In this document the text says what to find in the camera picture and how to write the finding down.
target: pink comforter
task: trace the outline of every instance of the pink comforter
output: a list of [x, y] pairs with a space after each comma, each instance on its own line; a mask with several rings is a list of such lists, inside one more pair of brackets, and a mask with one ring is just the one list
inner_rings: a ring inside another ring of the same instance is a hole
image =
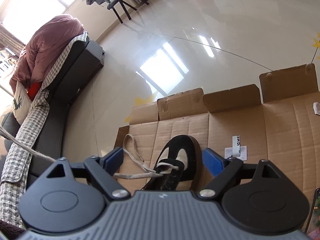
[[56, 16], [37, 30], [21, 51], [10, 79], [13, 93], [17, 81], [27, 90], [33, 83], [42, 82], [68, 43], [83, 32], [81, 22], [69, 14]]

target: beige shoelace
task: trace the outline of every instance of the beige shoelace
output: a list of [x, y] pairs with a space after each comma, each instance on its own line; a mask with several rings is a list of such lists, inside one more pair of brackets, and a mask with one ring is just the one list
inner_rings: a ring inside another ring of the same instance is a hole
[[[127, 149], [126, 149], [126, 144], [128, 139], [131, 138], [132, 142], [133, 142], [133, 150], [134, 153], [137, 157], [139, 157], [139, 159], [141, 161], [138, 161], [133, 155], [132, 153], [130, 153]], [[137, 142], [135, 140], [135, 138], [133, 137], [133, 135], [131, 134], [127, 134], [124, 137], [123, 143], [122, 143], [122, 148], [123, 151], [125, 153], [127, 153], [127, 155], [129, 155], [129, 157], [131, 158], [131, 160], [133, 160], [141, 169], [143, 169], [146, 173], [140, 173], [140, 174], [122, 174], [122, 173], [115, 173], [113, 176], [115, 178], [119, 178], [119, 179], [143, 179], [143, 178], [154, 178], [154, 177], [161, 177], [164, 174], [167, 174], [167, 171], [161, 171], [160, 173], [156, 173], [155, 170], [151, 169], [148, 165], [146, 165], [144, 163], [144, 160], [141, 158], [141, 156], [138, 153], [137, 150]], [[167, 166], [168, 168], [174, 169], [174, 170], [178, 170], [179, 168], [177, 166], [174, 166], [170, 163], [163, 163], [163, 162], [159, 162], [158, 167], [160, 166]]]
[[[26, 150], [27, 152], [33, 154], [33, 155], [37, 155], [45, 160], [48, 160], [50, 162], [55, 162], [56, 160], [54, 158], [51, 158], [49, 156], [46, 156], [40, 152], [37, 152], [33, 149], [31, 149], [30, 147], [24, 145], [23, 143], [19, 142], [15, 137], [13, 137], [10, 133], [8, 133], [1, 125], [0, 125], [0, 131], [11, 141], [13, 141], [15, 144], [19, 145], [22, 149]], [[133, 149], [134, 149], [134, 153], [137, 155], [137, 157], [140, 158], [141, 161], [138, 161], [127, 149], [126, 149], [126, 144], [127, 144], [127, 141], [128, 139], [131, 138], [132, 141], [133, 141]], [[113, 176], [115, 178], [118, 178], [118, 179], [143, 179], [143, 178], [152, 178], [152, 177], [161, 177], [163, 176], [164, 174], [167, 174], [168, 172], [167, 171], [161, 171], [160, 173], [156, 173], [155, 170], [151, 169], [150, 167], [148, 167], [148, 165], [146, 165], [144, 163], [144, 160], [141, 158], [141, 156], [139, 155], [138, 153], [138, 150], [137, 150], [137, 143], [136, 143], [136, 140], [135, 138], [131, 135], [131, 134], [127, 134], [125, 137], [124, 137], [124, 140], [123, 140], [123, 144], [122, 144], [122, 147], [123, 147], [123, 151], [125, 153], [127, 153], [129, 155], [129, 157], [131, 158], [131, 160], [133, 160], [140, 168], [142, 168], [146, 173], [141, 173], [141, 174], [121, 174], [121, 173], [115, 173]], [[179, 168], [177, 166], [174, 166], [172, 164], [169, 164], [169, 163], [162, 163], [162, 162], [159, 162], [158, 163], [158, 167], [159, 166], [167, 166], [171, 169], [174, 169], [174, 170], [178, 170]]]

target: piece of white paper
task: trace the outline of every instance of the piece of white paper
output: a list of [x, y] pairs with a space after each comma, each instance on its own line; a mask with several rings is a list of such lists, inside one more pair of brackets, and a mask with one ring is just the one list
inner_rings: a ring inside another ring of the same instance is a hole
[[232, 137], [232, 156], [240, 157], [240, 135]]
[[320, 104], [318, 102], [313, 103], [313, 110], [315, 111], [315, 114], [320, 115]]
[[[227, 159], [229, 157], [232, 157], [232, 147], [225, 148], [224, 149], [224, 158]], [[247, 160], [247, 147], [246, 146], [240, 146], [240, 157], [238, 157], [239, 160], [246, 161]]]

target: sofa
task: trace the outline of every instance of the sofa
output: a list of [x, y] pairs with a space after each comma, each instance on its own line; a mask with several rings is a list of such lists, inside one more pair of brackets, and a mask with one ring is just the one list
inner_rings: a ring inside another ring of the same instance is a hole
[[[47, 102], [50, 110], [33, 149], [54, 159], [61, 157], [65, 124], [70, 106], [83, 88], [104, 65], [104, 51], [95, 41], [76, 41], [59, 73], [48, 86]], [[13, 112], [6, 114], [1, 123], [11, 135], [20, 128]], [[5, 139], [9, 152], [12, 142]], [[47, 160], [33, 156], [28, 172], [27, 188], [51, 165]]]

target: shoe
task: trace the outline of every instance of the shoe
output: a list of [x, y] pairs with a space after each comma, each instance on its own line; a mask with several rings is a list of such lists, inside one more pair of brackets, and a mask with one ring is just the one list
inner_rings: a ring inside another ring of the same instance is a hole
[[161, 151], [154, 171], [162, 174], [153, 177], [142, 190], [195, 189], [201, 173], [201, 148], [195, 138], [178, 135]]

